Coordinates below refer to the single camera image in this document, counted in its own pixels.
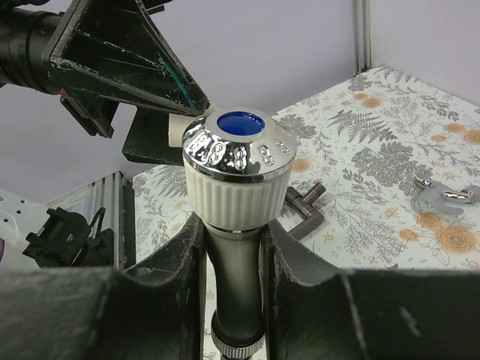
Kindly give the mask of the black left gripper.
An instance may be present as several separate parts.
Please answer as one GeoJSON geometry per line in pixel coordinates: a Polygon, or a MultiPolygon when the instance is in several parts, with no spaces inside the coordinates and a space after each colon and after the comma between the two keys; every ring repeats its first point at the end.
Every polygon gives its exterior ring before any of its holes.
{"type": "Polygon", "coordinates": [[[58,95],[91,136],[120,103],[198,116],[209,99],[151,16],[165,1],[72,1],[65,12],[1,2],[1,84],[58,95]]]}

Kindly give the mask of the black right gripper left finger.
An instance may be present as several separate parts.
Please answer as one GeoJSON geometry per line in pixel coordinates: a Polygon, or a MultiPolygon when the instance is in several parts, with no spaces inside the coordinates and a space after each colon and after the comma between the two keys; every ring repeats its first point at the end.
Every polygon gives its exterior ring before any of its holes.
{"type": "Polygon", "coordinates": [[[3,359],[201,359],[206,294],[202,221],[127,271],[1,271],[3,359]]]}

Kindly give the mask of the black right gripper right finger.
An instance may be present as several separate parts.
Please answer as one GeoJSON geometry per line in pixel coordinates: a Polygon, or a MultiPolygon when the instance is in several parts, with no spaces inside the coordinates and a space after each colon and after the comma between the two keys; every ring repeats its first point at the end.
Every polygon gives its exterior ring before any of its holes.
{"type": "Polygon", "coordinates": [[[479,273],[341,269],[277,221],[262,237],[269,359],[477,359],[479,273]]]}

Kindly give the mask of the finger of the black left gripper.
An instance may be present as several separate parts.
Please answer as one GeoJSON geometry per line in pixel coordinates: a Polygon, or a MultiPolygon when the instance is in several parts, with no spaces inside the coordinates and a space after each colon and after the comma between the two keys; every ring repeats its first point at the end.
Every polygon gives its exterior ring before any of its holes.
{"type": "Polygon", "coordinates": [[[169,115],[155,110],[137,110],[121,153],[134,163],[179,165],[179,149],[168,140],[169,115]]]}

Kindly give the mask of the white faucet with chrome knob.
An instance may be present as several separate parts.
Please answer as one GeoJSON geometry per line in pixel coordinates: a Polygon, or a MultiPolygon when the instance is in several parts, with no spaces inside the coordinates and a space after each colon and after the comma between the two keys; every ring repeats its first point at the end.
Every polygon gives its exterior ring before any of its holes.
{"type": "Polygon", "coordinates": [[[260,236],[284,203],[297,154],[294,136],[244,107],[169,117],[182,151],[187,195],[206,228],[217,306],[211,338],[225,359],[250,359],[263,345],[260,236]]]}

